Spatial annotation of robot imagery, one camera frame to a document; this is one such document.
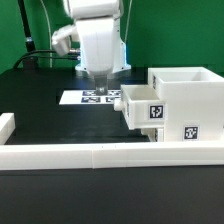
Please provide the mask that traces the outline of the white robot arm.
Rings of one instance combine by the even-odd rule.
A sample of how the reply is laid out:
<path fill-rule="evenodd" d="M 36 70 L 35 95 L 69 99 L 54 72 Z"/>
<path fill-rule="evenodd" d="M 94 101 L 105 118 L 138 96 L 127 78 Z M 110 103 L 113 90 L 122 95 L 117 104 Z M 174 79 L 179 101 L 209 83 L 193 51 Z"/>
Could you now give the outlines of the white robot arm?
<path fill-rule="evenodd" d="M 63 0 L 63 7 L 73 24 L 53 33 L 52 46 L 64 56 L 72 51 L 72 42 L 79 42 L 81 59 L 76 69 L 94 79 L 98 95 L 106 95 L 108 78 L 131 68 L 120 36 L 123 0 Z"/>

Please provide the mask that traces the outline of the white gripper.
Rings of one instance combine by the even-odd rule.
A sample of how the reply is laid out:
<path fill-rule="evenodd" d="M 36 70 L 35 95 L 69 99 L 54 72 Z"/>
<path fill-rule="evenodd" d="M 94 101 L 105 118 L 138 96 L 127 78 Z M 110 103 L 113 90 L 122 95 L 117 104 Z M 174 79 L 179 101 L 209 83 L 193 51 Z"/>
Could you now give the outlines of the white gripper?
<path fill-rule="evenodd" d="M 79 41 L 81 61 L 91 76 L 96 76 L 97 95 L 108 93 L 106 76 L 121 69 L 121 41 L 113 18 L 78 20 L 54 32 L 52 46 L 60 55 L 71 50 L 71 42 Z"/>

